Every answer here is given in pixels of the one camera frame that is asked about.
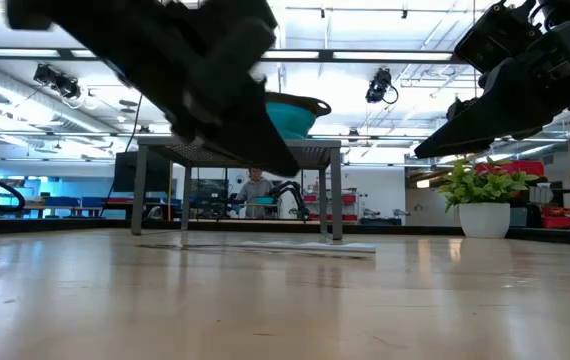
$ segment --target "desk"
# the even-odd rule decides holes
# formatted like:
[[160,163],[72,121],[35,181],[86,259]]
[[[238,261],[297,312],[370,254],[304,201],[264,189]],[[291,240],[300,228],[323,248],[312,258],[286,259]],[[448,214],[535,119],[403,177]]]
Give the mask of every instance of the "desk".
[[43,212],[46,209],[52,209],[56,211],[57,209],[60,210],[69,210],[72,216],[82,216],[83,211],[87,211],[89,216],[98,217],[101,212],[101,208],[99,207],[80,207],[80,206],[53,206],[53,205],[26,205],[23,208],[23,212],[20,213],[20,217],[23,217],[26,213],[31,212],[32,210],[38,211],[38,218],[43,218]]
[[[192,168],[250,168],[260,164],[246,164],[224,155],[214,153],[196,145],[184,144],[178,137],[141,137],[138,141],[136,159],[136,183],[132,214],[132,234],[140,235],[143,222],[143,203],[145,199],[145,174],[147,172],[147,154],[154,151],[167,159],[185,167],[183,199],[189,199],[192,182]],[[340,201],[332,202],[332,233],[327,232],[327,191],[326,170],[332,173],[331,196],[341,198],[341,142],[337,140],[285,140],[292,155],[303,170],[318,170],[320,194],[321,233],[333,240],[343,238],[343,209]],[[183,214],[189,214],[189,201],[183,201]],[[189,221],[182,221],[181,229],[187,230]]]

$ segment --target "white pot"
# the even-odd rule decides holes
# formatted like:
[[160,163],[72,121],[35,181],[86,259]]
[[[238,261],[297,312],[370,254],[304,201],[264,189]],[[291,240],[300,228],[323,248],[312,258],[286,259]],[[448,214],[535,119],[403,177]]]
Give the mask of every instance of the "white pot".
[[461,226],[467,237],[502,239],[509,229],[509,204],[459,205]]

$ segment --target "man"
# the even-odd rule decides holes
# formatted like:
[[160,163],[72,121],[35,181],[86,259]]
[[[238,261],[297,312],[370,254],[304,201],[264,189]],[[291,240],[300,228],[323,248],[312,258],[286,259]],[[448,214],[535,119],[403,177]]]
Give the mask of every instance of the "man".
[[[249,181],[241,188],[238,199],[251,204],[255,198],[268,195],[273,188],[272,182],[263,177],[263,170],[251,168],[249,169]],[[264,216],[265,208],[262,206],[248,206],[245,210],[246,218],[260,219]]]

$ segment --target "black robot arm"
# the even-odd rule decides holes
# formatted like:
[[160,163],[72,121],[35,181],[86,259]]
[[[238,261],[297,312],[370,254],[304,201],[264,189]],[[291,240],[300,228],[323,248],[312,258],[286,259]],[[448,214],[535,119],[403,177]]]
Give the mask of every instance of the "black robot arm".
[[305,202],[303,201],[301,186],[299,183],[295,181],[285,181],[278,186],[275,186],[268,195],[273,196],[274,198],[279,198],[286,192],[291,192],[294,196],[299,218],[307,219],[309,217],[309,209],[307,209]]
[[[484,93],[456,100],[447,123],[416,148],[419,158],[484,151],[506,136],[521,140],[570,109],[570,0],[539,3],[509,8],[499,1],[456,46],[482,74]],[[547,16],[545,34],[530,23],[538,11]]]
[[266,0],[165,3],[6,0],[6,14],[13,29],[59,25],[161,109],[184,141],[295,175],[298,164],[265,110],[264,81],[248,74],[275,39]]

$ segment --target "teal bowl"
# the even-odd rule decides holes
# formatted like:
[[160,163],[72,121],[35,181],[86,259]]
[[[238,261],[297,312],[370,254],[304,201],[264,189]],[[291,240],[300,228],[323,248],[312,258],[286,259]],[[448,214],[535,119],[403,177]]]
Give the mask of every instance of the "teal bowl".
[[332,112],[326,102],[281,93],[266,93],[266,108],[283,139],[305,139],[316,119]]
[[257,196],[252,202],[260,205],[272,205],[276,202],[276,199],[272,196]]

